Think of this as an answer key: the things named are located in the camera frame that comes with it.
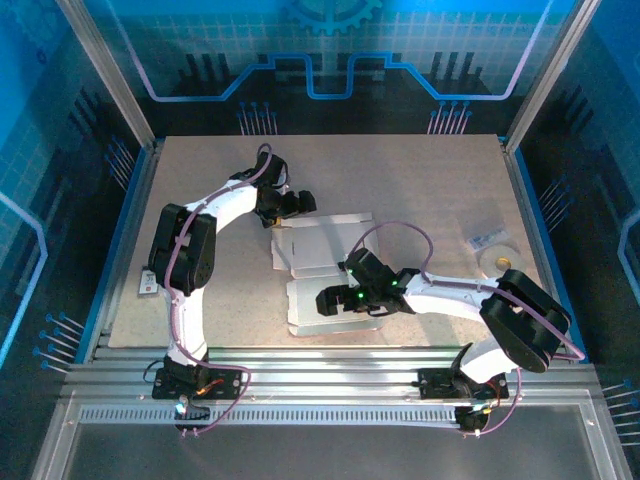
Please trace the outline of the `black controller box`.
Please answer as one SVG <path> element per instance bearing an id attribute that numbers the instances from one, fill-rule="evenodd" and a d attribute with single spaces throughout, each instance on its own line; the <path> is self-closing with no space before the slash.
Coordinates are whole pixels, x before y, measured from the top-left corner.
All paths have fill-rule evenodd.
<path id="1" fill-rule="evenodd" d="M 470 406 L 460 406 L 454 409 L 454 416 L 461 432 L 475 434 L 483 431 L 487 426 L 490 409 L 474 409 Z"/>
<path id="2" fill-rule="evenodd" d="M 210 418 L 210 409 L 194 405 L 189 397 L 181 395 L 174 408 L 175 420 L 198 421 Z"/>

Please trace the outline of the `aluminium side rail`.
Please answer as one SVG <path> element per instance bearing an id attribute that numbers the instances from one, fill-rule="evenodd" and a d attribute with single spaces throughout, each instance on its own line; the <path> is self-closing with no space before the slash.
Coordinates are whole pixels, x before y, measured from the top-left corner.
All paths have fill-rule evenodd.
<path id="1" fill-rule="evenodd" d="M 153 165 L 149 168 L 147 175 L 146 191 L 140 195 L 140 201 L 137 204 L 139 208 L 139 219 L 134 226 L 137 229 L 137 238 L 135 246 L 132 248 L 130 261 L 127 265 L 126 281 L 123 285 L 121 297 L 115 309 L 113 321 L 108 324 L 109 330 L 105 330 L 100 337 L 98 349 L 107 347 L 129 347 L 135 342 L 128 338 L 130 326 L 141 315 L 141 306 L 146 300 L 155 301 L 156 295 L 139 296 L 138 287 L 141 269 L 147 265 L 148 244 L 152 235 L 150 228 L 145 224 L 145 214 L 149 197 L 152 193 L 154 177 L 161 159 L 165 141 L 159 140 L 155 145 L 155 154 Z"/>
<path id="2" fill-rule="evenodd" d="M 532 252 L 532 255 L 533 255 L 534 264 L 535 264 L 537 272 L 538 272 L 538 268 L 537 268 L 537 265 L 536 265 L 536 259 L 534 258 L 535 251 L 533 250 L 533 247 L 536 246 L 536 240 L 535 240 L 535 237 L 533 235 L 533 228 L 532 228 L 533 224 L 531 222 L 533 217 L 531 215 L 531 210 L 529 209 L 529 206 L 528 206 L 528 201 L 527 201 L 527 198 L 526 198 L 526 192 L 524 191 L 523 183 L 522 183 L 522 180 L 520 178 L 520 175 L 517 173 L 517 167 L 515 165 L 513 153 L 506 153 L 504 151 L 504 158 L 505 158 L 505 164 L 506 164 L 506 167 L 507 167 L 507 171 L 509 173 L 509 176 L 510 176 L 510 179 L 511 179 L 511 183 L 512 183 L 512 186 L 513 186 L 513 190 L 514 190 L 514 193 L 515 193 L 515 196 L 516 196 L 516 200 L 517 200 L 520 212 L 521 212 L 521 217 L 522 217 L 522 220 L 523 220 L 523 223 L 524 223 L 524 227 L 525 227 L 525 231 L 526 231 L 527 238 L 528 238 L 528 241 L 529 241 L 530 249 L 531 249 L 531 252 Z M 545 286 L 545 284 L 541 280 L 541 277 L 540 277 L 540 281 L 541 281 L 542 285 L 546 288 L 546 290 L 551 294 L 551 292 L 548 290 L 548 288 Z"/>

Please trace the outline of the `blue table edge strip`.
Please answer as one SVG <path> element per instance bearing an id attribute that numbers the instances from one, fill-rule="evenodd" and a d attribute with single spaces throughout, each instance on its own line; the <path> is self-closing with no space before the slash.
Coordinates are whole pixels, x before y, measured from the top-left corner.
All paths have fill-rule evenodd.
<path id="1" fill-rule="evenodd" d="M 521 149 L 518 148 L 513 153 L 515 165 L 517 167 L 517 173 L 523 183 L 524 191 L 526 192 L 526 198 L 528 201 L 529 209 L 533 219 L 531 220 L 533 226 L 533 235 L 536 240 L 536 246 L 533 247 L 534 258 L 536 259 L 536 265 L 538 268 L 541 280 L 554 296 L 554 298 L 569 312 L 572 318 L 571 326 L 568 330 L 568 337 L 576 345 L 576 347 L 584 354 L 585 358 L 580 360 L 580 363 L 588 364 L 590 358 L 588 351 L 585 347 L 580 328 L 574 313 L 574 309 L 571 304 L 571 300 L 568 295 L 568 291 L 562 277 L 560 266 L 552 246 L 551 237 L 549 231 L 544 222 L 541 207 L 539 206 L 538 197 L 531 179 L 531 175 L 527 168 L 524 156 Z"/>
<path id="2" fill-rule="evenodd" d="M 153 165 L 155 149 L 142 149 L 138 155 L 129 187 L 111 238 L 104 267 L 86 318 L 84 333 L 80 338 L 74 358 L 75 364 L 90 362 L 99 344 L 101 335 L 109 330 L 115 309 L 121 297 L 127 276 L 127 265 L 135 246 L 139 219 L 140 195 L 147 189 L 146 178 Z"/>

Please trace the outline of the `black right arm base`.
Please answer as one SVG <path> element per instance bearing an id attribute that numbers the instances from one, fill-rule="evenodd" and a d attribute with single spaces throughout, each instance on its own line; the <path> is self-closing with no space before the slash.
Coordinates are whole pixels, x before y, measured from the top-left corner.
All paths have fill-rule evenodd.
<path id="1" fill-rule="evenodd" d="M 417 371 L 412 385 L 418 388 L 421 399 L 502 400 L 510 396 L 504 374 L 477 383 L 457 370 L 423 368 Z"/>

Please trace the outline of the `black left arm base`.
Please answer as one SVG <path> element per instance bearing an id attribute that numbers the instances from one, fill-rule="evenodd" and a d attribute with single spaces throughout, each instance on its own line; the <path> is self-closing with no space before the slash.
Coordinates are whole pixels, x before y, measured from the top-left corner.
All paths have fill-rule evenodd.
<path id="1" fill-rule="evenodd" d="M 161 368 L 157 371 L 152 398 L 155 400 L 234 400 L 239 397 L 243 373 L 239 370 L 191 369 L 186 372 Z"/>

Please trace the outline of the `aluminium frame post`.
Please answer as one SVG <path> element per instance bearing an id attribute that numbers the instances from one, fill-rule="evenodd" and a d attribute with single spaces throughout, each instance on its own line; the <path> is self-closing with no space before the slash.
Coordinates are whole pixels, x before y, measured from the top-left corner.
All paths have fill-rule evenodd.
<path id="1" fill-rule="evenodd" d="M 540 73 L 527 93 L 504 141 L 504 151 L 514 153 L 536 119 L 547 97 L 590 25 L 602 0 L 576 0 Z"/>
<path id="2" fill-rule="evenodd" d="M 139 145 L 156 140 L 142 109 L 83 0 L 55 0 Z"/>

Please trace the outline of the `aluminium cross rail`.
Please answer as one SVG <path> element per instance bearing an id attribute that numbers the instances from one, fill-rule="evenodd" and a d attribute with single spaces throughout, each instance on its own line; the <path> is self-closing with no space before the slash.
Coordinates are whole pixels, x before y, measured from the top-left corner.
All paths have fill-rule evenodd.
<path id="1" fill-rule="evenodd" d="M 212 362 L 251 372 L 246 403 L 402 404 L 415 403 L 412 387 L 420 368 L 449 367 L 455 347 L 213 348 Z M 161 352 L 151 348 L 99 348 L 88 364 L 72 367 L 61 395 L 77 401 L 147 401 L 151 386 L 143 370 Z M 543 374 L 511 373 L 529 405 L 600 397 L 591 364 L 555 361 Z"/>

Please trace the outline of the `aluminium lower frame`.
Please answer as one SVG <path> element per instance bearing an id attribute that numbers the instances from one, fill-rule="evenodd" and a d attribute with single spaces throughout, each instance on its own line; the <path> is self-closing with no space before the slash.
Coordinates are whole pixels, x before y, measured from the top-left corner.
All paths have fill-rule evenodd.
<path id="1" fill-rule="evenodd" d="M 84 424 L 58 406 L 28 480 L 635 480 L 590 397 L 524 401 L 481 437 L 427 426 Z"/>

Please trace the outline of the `white tape roll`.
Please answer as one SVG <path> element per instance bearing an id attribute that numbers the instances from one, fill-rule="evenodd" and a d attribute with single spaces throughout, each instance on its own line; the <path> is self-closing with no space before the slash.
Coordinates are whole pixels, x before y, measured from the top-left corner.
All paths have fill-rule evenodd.
<path id="1" fill-rule="evenodd" d="M 525 262 L 515 249 L 498 244 L 488 247 L 481 253 L 479 268 L 485 277 L 499 278 L 510 269 L 522 271 L 525 268 Z"/>

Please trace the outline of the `small clear plastic bag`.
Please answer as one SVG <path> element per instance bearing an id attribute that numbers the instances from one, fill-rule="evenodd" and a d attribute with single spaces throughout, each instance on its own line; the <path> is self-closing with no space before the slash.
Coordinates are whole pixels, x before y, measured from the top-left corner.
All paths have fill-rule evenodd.
<path id="1" fill-rule="evenodd" d="M 509 233 L 504 228 L 500 227 L 485 233 L 474 235 L 467 240 L 467 243 L 473 251 L 478 252 L 505 242 L 509 238 Z"/>

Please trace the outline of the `pink and white paper box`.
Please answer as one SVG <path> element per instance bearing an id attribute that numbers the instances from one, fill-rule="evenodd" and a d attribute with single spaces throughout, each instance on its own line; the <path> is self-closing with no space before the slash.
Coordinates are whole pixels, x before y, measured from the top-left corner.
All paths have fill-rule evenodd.
<path id="1" fill-rule="evenodd" d="M 355 280 L 342 271 L 356 241 L 375 225 L 370 212 L 329 216 L 301 216 L 282 221 L 272 231 L 273 268 L 287 270 L 288 326 L 292 335 L 309 337 L 378 330 L 381 319 L 346 311 L 334 316 L 317 312 L 316 297 L 327 287 L 353 287 Z"/>

